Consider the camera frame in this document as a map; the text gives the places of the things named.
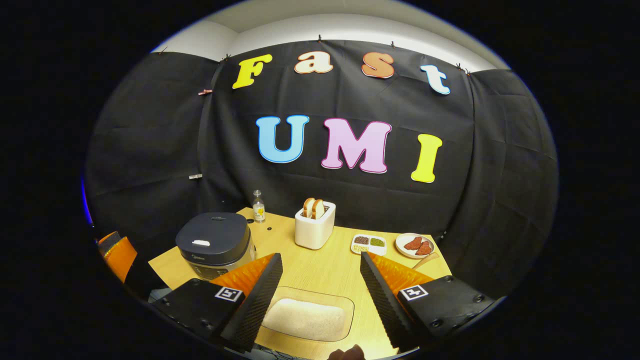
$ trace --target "glass dish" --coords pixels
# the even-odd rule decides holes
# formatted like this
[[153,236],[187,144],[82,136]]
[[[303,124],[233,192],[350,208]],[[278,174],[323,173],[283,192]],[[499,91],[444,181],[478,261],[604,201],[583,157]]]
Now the glass dish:
[[[318,317],[319,313],[312,316],[313,311],[321,309],[333,315],[343,316],[334,316],[333,320],[325,320],[330,316]],[[269,313],[272,310],[287,314],[286,321],[282,320],[282,317],[274,320],[275,313]],[[340,341],[346,338],[351,330],[354,310],[353,301],[347,297],[279,286],[271,298],[262,326],[295,338],[327,342]]]

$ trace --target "ceiling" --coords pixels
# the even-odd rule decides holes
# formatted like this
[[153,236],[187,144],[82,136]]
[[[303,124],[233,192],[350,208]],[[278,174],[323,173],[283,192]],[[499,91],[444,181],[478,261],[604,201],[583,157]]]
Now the ceiling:
[[497,68],[509,68],[493,51],[462,30],[419,8],[395,0],[248,0],[203,20],[216,22],[241,33],[291,17],[326,13],[368,15],[412,25],[466,47]]

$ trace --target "blue letter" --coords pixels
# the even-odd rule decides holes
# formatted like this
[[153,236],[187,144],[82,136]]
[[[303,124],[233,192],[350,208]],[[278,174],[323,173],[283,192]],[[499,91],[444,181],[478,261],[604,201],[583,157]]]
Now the blue letter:
[[261,117],[255,121],[258,125],[258,148],[260,155],[272,163],[290,163],[302,154],[305,141],[305,124],[309,117],[304,115],[292,115],[287,117],[291,125],[291,146],[289,150],[282,151],[276,148],[276,126],[280,118],[275,116]]
[[427,73],[427,80],[433,90],[441,93],[442,95],[449,95],[451,90],[442,84],[442,79],[446,79],[447,76],[438,70],[436,65],[423,65],[420,70]]

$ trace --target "wooden table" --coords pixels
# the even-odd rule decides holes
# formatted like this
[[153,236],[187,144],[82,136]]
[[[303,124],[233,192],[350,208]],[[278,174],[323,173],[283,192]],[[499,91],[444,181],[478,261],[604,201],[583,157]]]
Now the wooden table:
[[[253,209],[244,208],[238,213],[245,218],[253,218]],[[355,305],[353,323],[346,338],[340,341],[323,342],[294,338],[261,327],[256,343],[286,354],[308,359],[325,360],[336,349],[343,351],[354,344],[362,347],[365,358],[377,359],[397,354],[382,326],[376,308],[360,275],[360,255],[351,249],[354,235],[364,233],[381,236],[387,241],[386,258],[405,266],[412,267],[418,259],[402,255],[395,246],[397,233],[382,233],[362,229],[350,229],[335,226],[325,245],[318,250],[300,247],[294,242],[295,219],[267,213],[266,221],[249,224],[253,243],[256,246],[256,258],[279,252],[282,256],[282,277],[279,286],[316,291],[351,299]],[[451,275],[440,249],[435,252],[439,258],[431,260],[420,268],[419,272],[434,279]],[[189,279],[198,277],[180,255],[177,247],[149,261],[149,265],[158,276],[175,289]]]

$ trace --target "white wall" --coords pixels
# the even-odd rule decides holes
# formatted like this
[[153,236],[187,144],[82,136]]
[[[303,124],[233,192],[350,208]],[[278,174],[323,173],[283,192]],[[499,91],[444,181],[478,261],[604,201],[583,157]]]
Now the white wall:
[[355,14],[319,14],[293,17],[236,33],[217,23],[201,20],[181,31],[153,52],[176,51],[218,60],[265,46],[302,40],[359,40],[391,44],[428,54],[451,64],[461,63],[471,72],[495,69],[489,61],[467,48],[415,26]]

